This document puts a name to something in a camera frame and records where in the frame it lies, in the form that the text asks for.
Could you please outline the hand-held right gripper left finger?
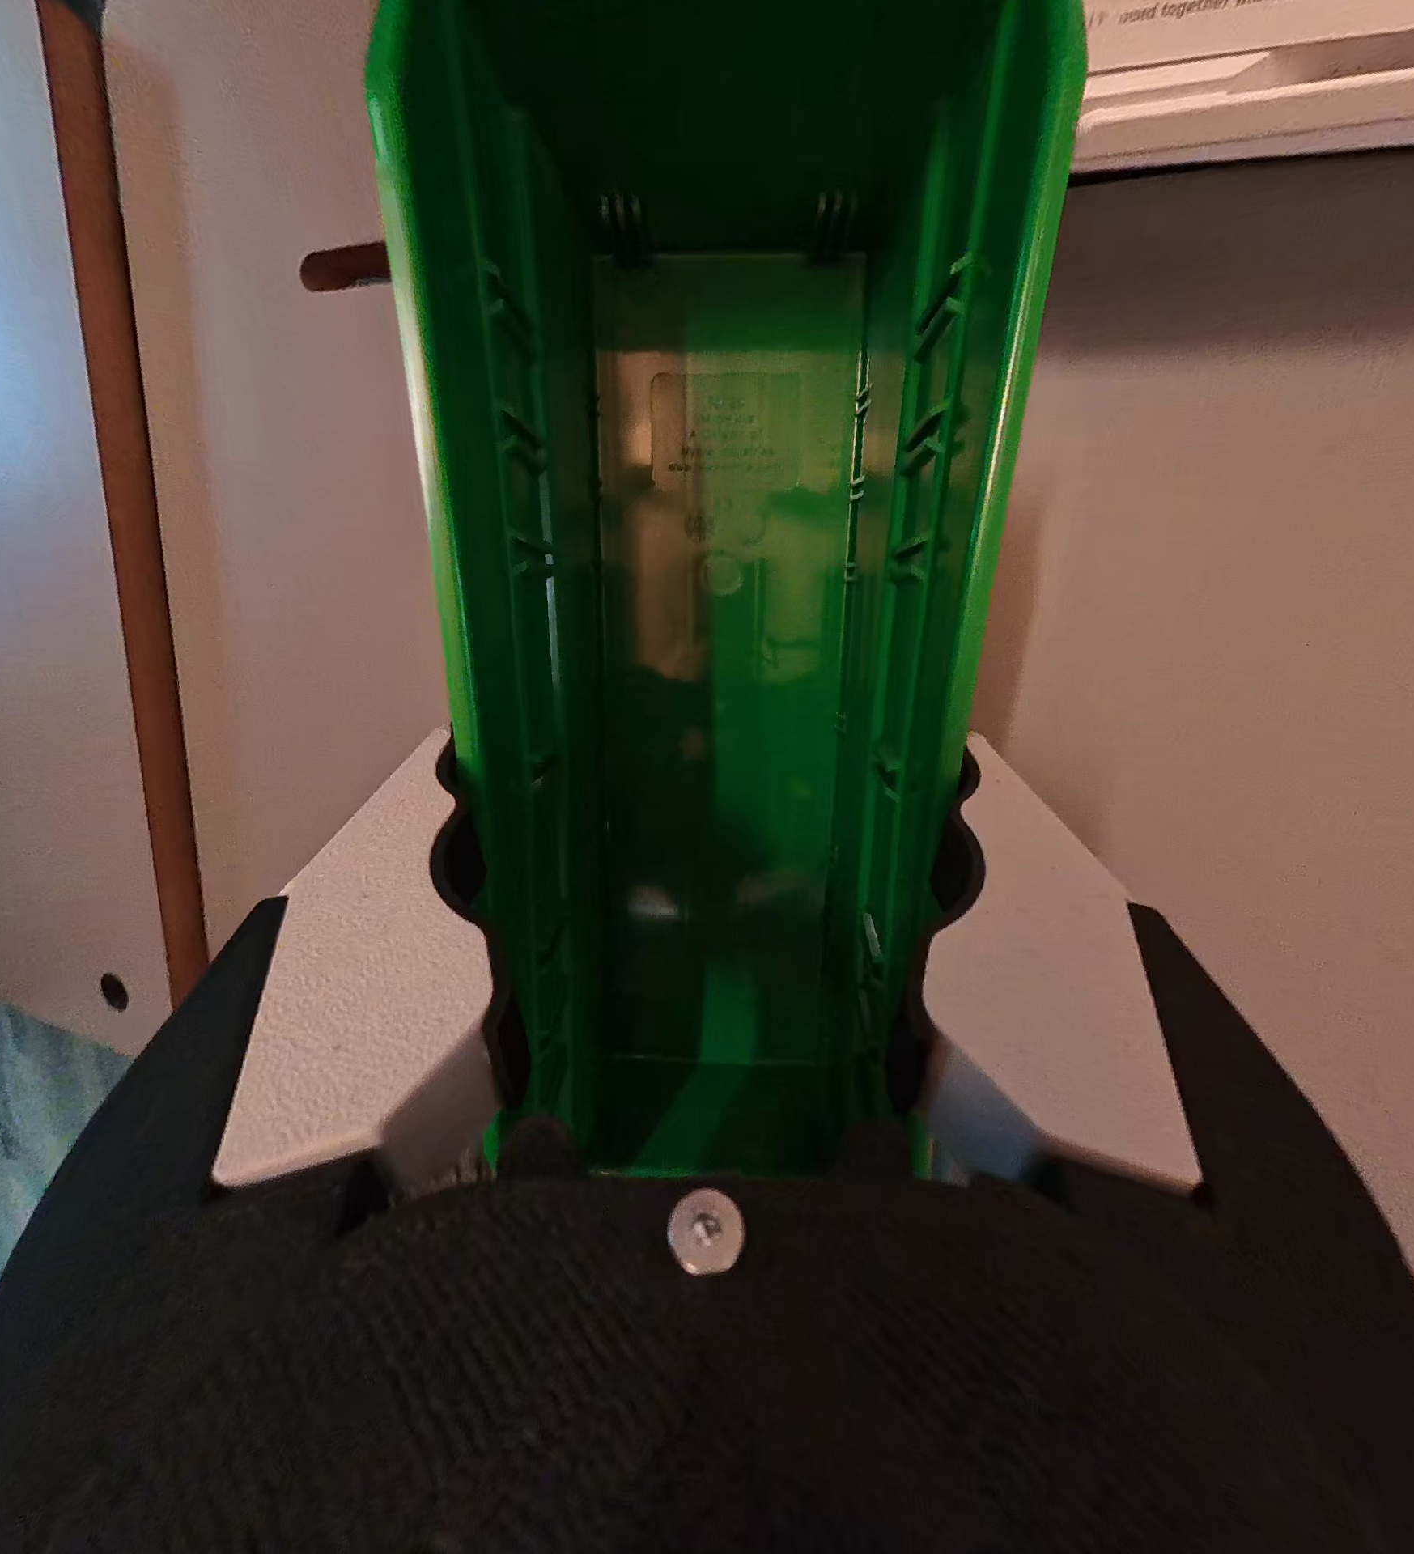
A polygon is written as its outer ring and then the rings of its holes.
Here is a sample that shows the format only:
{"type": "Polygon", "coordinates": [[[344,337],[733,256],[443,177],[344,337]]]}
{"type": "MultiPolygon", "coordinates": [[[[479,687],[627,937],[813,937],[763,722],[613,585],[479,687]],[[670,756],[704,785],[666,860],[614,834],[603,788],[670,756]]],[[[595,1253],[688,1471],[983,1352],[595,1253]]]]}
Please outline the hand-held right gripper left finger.
{"type": "Polygon", "coordinates": [[[212,1181],[368,1156],[404,1196],[468,1178],[531,1057],[495,930],[453,883],[479,845],[434,730],[289,881],[212,1181]]]}

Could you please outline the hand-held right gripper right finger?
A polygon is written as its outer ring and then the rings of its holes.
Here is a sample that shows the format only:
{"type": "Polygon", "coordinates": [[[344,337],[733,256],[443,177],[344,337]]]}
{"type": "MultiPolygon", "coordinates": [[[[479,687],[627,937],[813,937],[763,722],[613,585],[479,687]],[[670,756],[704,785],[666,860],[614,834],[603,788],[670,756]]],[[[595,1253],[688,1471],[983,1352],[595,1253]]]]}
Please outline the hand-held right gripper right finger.
{"type": "Polygon", "coordinates": [[[1074,1163],[1191,1194],[1202,1168],[1128,889],[983,735],[966,751],[950,836],[968,904],[930,933],[909,989],[930,1176],[1074,1163]]]}

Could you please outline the green plastic bin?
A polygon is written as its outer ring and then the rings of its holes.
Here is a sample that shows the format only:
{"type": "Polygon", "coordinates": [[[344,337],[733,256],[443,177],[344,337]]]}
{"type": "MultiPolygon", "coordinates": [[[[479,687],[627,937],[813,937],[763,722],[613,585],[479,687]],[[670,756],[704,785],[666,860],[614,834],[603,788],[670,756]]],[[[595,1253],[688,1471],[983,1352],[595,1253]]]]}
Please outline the green plastic bin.
{"type": "Polygon", "coordinates": [[[1075,3],[381,3],[502,1176],[927,1160],[1075,3]]]}

